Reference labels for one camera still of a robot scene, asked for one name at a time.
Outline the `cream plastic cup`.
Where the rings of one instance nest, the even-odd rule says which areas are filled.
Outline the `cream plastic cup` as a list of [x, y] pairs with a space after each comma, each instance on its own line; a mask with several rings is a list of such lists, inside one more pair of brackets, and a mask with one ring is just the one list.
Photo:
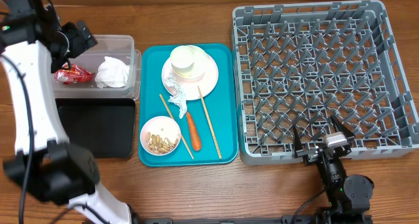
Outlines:
[[185, 45], [175, 47], [170, 54], [170, 62], [178, 75], [190, 77], [194, 65], [194, 52]]

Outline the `white tissue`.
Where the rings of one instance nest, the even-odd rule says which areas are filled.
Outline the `white tissue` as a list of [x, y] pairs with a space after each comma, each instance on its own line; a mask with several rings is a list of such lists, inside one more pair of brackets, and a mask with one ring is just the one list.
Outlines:
[[121, 88], [128, 83], [130, 66], [123, 61], [110, 56], [104, 57], [95, 76], [95, 82], [98, 88]]

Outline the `orange carrot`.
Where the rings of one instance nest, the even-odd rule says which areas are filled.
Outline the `orange carrot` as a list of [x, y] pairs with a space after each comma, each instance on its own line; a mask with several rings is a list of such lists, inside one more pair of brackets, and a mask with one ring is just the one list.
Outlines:
[[189, 126], [189, 133], [191, 137], [192, 148], [196, 152], [199, 152], [202, 149], [202, 142], [200, 140], [200, 136], [198, 134], [192, 115], [189, 112], [186, 112], [186, 116], [187, 116], [187, 122]]

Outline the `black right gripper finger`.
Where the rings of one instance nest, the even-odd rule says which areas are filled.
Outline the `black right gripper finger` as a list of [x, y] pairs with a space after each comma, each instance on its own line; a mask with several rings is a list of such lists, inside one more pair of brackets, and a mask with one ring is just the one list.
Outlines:
[[335, 115], [331, 115], [331, 122], [335, 132], [342, 132], [348, 142], [353, 142], [355, 140], [355, 134], [349, 128], [344, 126]]
[[300, 157], [304, 149], [302, 147], [301, 139], [299, 138], [297, 127], [293, 125], [292, 129], [293, 129], [293, 153], [294, 153], [294, 157], [298, 158]]

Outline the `red snack wrapper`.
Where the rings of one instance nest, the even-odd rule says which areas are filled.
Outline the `red snack wrapper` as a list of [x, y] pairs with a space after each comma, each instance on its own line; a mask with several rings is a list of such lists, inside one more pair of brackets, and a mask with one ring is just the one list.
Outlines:
[[88, 83], [92, 80], [93, 76], [93, 73], [79, 67], [77, 64], [64, 64], [54, 74], [54, 78], [62, 84]]

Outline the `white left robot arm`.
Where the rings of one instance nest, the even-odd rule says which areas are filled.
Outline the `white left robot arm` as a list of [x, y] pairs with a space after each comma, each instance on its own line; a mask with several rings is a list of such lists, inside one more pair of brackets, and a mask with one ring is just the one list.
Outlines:
[[53, 4], [6, 0], [1, 63], [16, 123], [15, 156], [3, 164], [21, 196], [76, 210], [93, 223], [139, 223], [132, 207], [101, 183], [93, 154], [70, 143], [50, 75], [71, 65], [97, 41], [84, 22], [60, 24]]

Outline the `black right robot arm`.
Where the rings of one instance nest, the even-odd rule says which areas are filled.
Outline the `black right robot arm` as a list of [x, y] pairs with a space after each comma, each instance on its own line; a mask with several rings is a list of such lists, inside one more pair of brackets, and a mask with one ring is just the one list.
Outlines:
[[[323, 189], [309, 198], [291, 218], [292, 223], [372, 223], [365, 215], [370, 209], [374, 183], [363, 175], [347, 175], [341, 158], [351, 152], [355, 134], [344, 126], [336, 116], [330, 117], [335, 132], [323, 137], [323, 142], [313, 149], [303, 149], [297, 127], [293, 129], [294, 157], [301, 158], [305, 166], [315, 164], [323, 183]], [[318, 208], [314, 215], [300, 215], [309, 203], [325, 193], [329, 206]]]

